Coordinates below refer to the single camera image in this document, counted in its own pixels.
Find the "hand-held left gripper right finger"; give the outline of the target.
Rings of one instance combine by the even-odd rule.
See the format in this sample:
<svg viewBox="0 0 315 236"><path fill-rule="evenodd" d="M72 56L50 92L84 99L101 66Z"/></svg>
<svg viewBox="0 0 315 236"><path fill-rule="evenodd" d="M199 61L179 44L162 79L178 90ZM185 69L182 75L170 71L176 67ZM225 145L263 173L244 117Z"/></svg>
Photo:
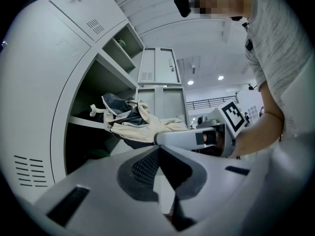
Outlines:
<svg viewBox="0 0 315 236"><path fill-rule="evenodd" d="M283 140L253 162L161 146L160 165L175 187L160 236L289 236L313 178L313 135Z"/></svg>

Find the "black metal railing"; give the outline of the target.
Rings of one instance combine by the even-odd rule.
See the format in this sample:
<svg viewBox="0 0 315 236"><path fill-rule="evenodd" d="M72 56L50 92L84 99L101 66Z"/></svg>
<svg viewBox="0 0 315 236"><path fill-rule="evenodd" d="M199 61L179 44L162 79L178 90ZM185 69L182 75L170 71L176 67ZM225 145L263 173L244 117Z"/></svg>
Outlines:
<svg viewBox="0 0 315 236"><path fill-rule="evenodd" d="M234 95L234 96L211 98L211 99L187 102L187 108L188 110L213 108L213 107L218 107L222 105L223 103L226 103L229 101L232 101L235 104L239 103L238 97Z"/></svg>

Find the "beige cloth garment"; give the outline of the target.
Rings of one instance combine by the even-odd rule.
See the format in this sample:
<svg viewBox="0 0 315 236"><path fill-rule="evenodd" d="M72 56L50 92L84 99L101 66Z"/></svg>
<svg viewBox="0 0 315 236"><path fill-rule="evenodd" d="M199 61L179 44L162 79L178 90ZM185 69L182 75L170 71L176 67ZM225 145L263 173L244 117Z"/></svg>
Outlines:
<svg viewBox="0 0 315 236"><path fill-rule="evenodd" d="M112 93L101 98L104 108L92 104L90 116L102 114L104 126L133 149L154 145L158 133L188 130L178 118L159 119L152 115L142 100L136 101L132 97L124 100Z"/></svg>

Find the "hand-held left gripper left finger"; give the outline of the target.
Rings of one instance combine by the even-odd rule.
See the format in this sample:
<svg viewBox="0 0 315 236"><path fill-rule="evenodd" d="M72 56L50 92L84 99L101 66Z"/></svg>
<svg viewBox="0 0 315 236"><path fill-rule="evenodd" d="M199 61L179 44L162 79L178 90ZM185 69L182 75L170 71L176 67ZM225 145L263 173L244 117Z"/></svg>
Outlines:
<svg viewBox="0 0 315 236"><path fill-rule="evenodd" d="M69 174L49 188L35 203L48 215L76 187L87 196L57 235L174 236L177 231L161 213L157 202L137 201L119 185L119 167L135 156L145 156L154 146L99 159Z"/></svg>

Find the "person's right forearm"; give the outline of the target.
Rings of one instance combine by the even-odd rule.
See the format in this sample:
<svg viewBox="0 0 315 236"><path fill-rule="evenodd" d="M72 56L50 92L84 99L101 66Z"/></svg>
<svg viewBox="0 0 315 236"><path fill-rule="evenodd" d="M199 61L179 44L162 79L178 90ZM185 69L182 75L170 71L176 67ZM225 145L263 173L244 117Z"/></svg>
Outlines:
<svg viewBox="0 0 315 236"><path fill-rule="evenodd" d="M230 158L268 148L281 136L283 129L284 115L282 112L265 112L254 125L244 128L238 134L235 149Z"/></svg>

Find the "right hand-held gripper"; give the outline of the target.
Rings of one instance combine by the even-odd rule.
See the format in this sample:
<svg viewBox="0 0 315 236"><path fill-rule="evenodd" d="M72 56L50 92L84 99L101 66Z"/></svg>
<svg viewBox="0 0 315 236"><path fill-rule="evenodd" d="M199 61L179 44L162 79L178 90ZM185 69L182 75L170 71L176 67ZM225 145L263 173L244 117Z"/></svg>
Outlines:
<svg viewBox="0 0 315 236"><path fill-rule="evenodd" d="M235 149L236 137L246 123L235 103L225 102L199 119L202 119L202 122L197 125L198 129L157 133L154 136L154 144L192 150L210 156L229 157ZM216 147L216 132L221 133L223 149Z"/></svg>

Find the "grey metal locker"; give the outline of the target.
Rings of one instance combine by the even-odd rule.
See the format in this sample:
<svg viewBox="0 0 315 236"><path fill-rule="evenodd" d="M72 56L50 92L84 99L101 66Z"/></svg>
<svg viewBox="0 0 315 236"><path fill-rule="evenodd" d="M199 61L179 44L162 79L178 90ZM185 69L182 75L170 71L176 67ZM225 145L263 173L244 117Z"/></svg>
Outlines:
<svg viewBox="0 0 315 236"><path fill-rule="evenodd" d="M16 196L35 203L87 161L128 151L90 116L103 95L136 100L149 86L138 84L147 46L114 0L36 0L2 45L0 170Z"/></svg>

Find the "person's grey shirt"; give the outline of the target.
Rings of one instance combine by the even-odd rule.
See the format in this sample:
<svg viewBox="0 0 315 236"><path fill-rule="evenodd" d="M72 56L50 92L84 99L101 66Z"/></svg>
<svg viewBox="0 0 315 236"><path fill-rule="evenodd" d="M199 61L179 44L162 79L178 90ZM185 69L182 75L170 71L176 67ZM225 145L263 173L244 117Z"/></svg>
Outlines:
<svg viewBox="0 0 315 236"><path fill-rule="evenodd" d="M315 133L315 47L285 0L252 0L245 50L258 87L266 82L284 133Z"/></svg>

